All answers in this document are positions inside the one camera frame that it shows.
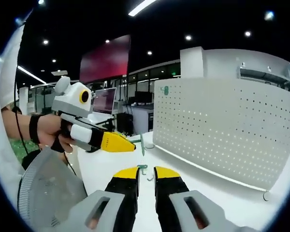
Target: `white partition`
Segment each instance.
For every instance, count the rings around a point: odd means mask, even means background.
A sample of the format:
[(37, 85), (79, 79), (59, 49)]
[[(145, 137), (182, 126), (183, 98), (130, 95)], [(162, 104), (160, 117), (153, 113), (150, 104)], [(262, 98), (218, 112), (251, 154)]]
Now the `white partition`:
[(153, 140), (198, 168), (269, 190), (290, 154), (290, 92), (240, 79), (156, 81)]
[(237, 68), (245, 63), (246, 68), (283, 75), (290, 79), (286, 69), (290, 63), (282, 58), (264, 52), (241, 49), (204, 50), (208, 78), (237, 78)]

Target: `white desk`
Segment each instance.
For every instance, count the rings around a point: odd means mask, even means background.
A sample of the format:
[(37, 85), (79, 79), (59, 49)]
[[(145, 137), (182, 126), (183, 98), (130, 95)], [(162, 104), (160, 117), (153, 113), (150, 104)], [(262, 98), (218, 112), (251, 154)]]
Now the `white desk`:
[(109, 120), (109, 119), (113, 118), (113, 116), (109, 115), (109, 114), (99, 113), (99, 112), (92, 112), (91, 114), (88, 115), (87, 118), (92, 123), (96, 124), (99, 122), (104, 122), (106, 120)]
[[(144, 134), (144, 142), (152, 143), (152, 132)], [(148, 165), (147, 176), (140, 175), (139, 207), (134, 232), (161, 231), (155, 211), (154, 181), (147, 181), (147, 178), (151, 179), (154, 175), (154, 166), (171, 168), (179, 172), (190, 190), (197, 190), (220, 205), (225, 211), (227, 220), (238, 226), (249, 226), (256, 230), (262, 230), (271, 222), (290, 190), (290, 157), (280, 178), (270, 193), (266, 194), (268, 202), (263, 200), (263, 193), (260, 191), (209, 174), (158, 148), (145, 151), (144, 157), (140, 144), (134, 152), (125, 153), (108, 153), (101, 150), (86, 153), (79, 149), (78, 159), (88, 195), (98, 189), (104, 190), (119, 170), (139, 164)]]

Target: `black cable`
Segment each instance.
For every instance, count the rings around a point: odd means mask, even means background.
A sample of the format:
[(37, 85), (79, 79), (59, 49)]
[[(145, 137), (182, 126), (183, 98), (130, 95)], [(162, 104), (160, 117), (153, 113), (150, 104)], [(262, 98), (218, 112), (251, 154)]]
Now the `black cable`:
[[(129, 107), (130, 107), (130, 110), (131, 110), (131, 114), (132, 114), (132, 107), (131, 107), (131, 105), (129, 105)], [(133, 115), (133, 114), (132, 114)]]
[[(16, 79), (15, 79), (15, 82), (14, 82), (14, 106), (16, 106)], [(17, 123), (17, 128), (18, 128), (18, 132), (19, 132), (19, 135), (20, 135), (21, 142), (22, 142), (22, 144), (24, 146), (24, 149), (26, 151), (26, 154), (29, 155), (29, 152), (28, 152), (28, 150), (26, 148), (26, 145), (25, 145), (25, 142), (24, 142), (23, 134), (20, 131), (20, 126), (19, 126), (19, 122), (18, 122), (18, 114), (17, 114), (17, 111), (15, 111), (15, 117), (16, 117), (16, 123)]]
[(66, 158), (66, 161), (67, 161), (68, 165), (70, 166), (70, 168), (72, 169), (72, 171), (74, 172), (74, 174), (77, 176), (76, 172), (74, 171), (72, 165), (70, 164), (70, 162), (69, 162), (69, 160), (68, 160), (68, 157), (67, 157), (66, 153), (63, 152), (63, 154), (64, 154), (64, 158)]

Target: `human hand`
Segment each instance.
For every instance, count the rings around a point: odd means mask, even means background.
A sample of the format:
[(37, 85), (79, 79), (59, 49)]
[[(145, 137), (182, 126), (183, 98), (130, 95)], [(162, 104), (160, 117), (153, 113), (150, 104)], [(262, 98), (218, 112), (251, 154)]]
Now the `human hand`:
[(93, 218), (93, 219), (91, 219), (91, 220), (89, 221), (89, 223), (88, 223), (87, 227), (88, 227), (89, 229), (92, 229), (92, 230), (94, 230), (94, 229), (96, 229), (96, 228), (97, 228), (97, 225), (98, 225), (98, 223), (99, 223), (99, 220), (98, 220), (98, 219), (95, 219), (95, 218)]
[(38, 146), (39, 146), (39, 149), (40, 150), (43, 150), (45, 148), (45, 145), (44, 144), (38, 144)]
[[(37, 128), (40, 143), (43, 145), (52, 146), (56, 138), (56, 133), (60, 130), (60, 126), (61, 118), (59, 116), (41, 116), (38, 121)], [(74, 144), (73, 139), (59, 135), (59, 142), (66, 152), (71, 153), (73, 151), (73, 148), (71, 147), (71, 145)]]

